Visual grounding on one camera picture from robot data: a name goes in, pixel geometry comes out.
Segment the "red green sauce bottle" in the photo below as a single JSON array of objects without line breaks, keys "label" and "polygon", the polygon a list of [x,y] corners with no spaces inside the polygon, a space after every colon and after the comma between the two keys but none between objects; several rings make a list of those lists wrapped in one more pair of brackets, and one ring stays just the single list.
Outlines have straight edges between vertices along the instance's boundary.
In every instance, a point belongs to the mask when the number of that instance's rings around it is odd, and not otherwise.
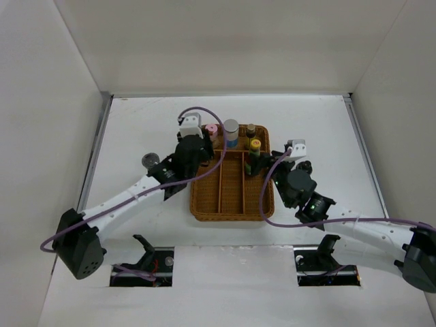
[{"label": "red green sauce bottle", "polygon": [[245,174],[251,176],[253,174],[255,165],[260,158],[261,141],[252,139],[249,144],[248,153],[245,155]]}]

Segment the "pink cap spice jar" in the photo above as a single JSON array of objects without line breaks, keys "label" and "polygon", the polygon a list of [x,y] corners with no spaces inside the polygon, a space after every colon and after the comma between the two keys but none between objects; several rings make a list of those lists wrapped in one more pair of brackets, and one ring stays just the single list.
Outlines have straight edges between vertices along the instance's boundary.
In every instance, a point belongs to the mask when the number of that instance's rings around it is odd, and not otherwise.
[{"label": "pink cap spice jar", "polygon": [[209,138],[212,142],[213,148],[217,149],[219,147],[219,138],[218,138],[218,126],[216,124],[208,124],[205,126],[205,130],[209,134]]}]

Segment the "brown cap yellow oil bottle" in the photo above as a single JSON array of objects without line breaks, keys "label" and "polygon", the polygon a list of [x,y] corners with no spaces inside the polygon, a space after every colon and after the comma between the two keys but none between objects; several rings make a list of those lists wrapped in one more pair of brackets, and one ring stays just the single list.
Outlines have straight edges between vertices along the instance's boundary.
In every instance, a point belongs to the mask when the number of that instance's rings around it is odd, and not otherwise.
[{"label": "brown cap yellow oil bottle", "polygon": [[252,123],[247,125],[245,130],[245,148],[250,149],[251,141],[256,139],[256,126]]}]

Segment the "silver cap blue label shaker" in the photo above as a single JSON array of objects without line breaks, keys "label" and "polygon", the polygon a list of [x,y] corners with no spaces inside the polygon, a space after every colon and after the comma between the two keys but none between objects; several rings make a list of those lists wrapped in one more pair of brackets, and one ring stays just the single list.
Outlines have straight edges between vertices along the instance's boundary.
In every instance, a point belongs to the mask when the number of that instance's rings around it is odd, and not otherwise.
[{"label": "silver cap blue label shaker", "polygon": [[227,119],[223,123],[226,146],[228,149],[236,148],[238,145],[239,124],[235,119]]}]

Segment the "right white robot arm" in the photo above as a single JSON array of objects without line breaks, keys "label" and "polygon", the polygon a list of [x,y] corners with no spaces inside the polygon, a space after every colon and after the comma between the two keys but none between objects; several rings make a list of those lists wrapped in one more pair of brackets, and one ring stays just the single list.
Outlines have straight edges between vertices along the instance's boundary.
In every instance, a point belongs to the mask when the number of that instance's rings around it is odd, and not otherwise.
[{"label": "right white robot arm", "polygon": [[296,164],[294,150],[249,156],[254,175],[266,169],[264,183],[273,182],[297,223],[265,222],[278,228],[317,228],[325,233],[316,252],[326,270],[337,264],[367,266],[402,277],[411,286],[435,292],[435,228],[405,219],[374,218],[339,206],[316,192],[311,163]]}]

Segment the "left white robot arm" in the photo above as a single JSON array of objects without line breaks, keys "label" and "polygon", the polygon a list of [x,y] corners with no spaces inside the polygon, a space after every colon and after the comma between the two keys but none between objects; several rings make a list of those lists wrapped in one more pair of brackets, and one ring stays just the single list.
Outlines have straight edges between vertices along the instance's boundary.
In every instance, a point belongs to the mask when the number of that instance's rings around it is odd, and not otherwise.
[{"label": "left white robot arm", "polygon": [[110,200],[81,213],[71,208],[62,214],[52,249],[77,280],[103,264],[106,250],[102,243],[115,229],[184,190],[199,167],[213,158],[210,136],[205,129],[201,132],[202,136],[179,136],[173,154]]}]

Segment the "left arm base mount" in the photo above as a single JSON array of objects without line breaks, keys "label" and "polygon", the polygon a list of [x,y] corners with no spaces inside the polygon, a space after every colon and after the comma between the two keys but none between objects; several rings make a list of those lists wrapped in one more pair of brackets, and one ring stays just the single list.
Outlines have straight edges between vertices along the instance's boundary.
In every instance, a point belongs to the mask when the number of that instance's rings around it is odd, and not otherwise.
[{"label": "left arm base mount", "polygon": [[112,267],[110,287],[172,287],[174,247],[154,247],[142,235],[134,234],[144,249],[134,264],[122,263]]}]

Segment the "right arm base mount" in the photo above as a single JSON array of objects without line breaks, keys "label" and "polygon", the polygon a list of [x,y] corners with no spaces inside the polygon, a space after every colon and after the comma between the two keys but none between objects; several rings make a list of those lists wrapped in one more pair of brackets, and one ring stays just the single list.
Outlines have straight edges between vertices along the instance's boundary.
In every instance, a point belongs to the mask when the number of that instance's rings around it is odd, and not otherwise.
[{"label": "right arm base mount", "polygon": [[356,266],[340,265],[332,256],[340,239],[328,234],[318,245],[294,247],[297,282],[300,287],[360,286]]}]

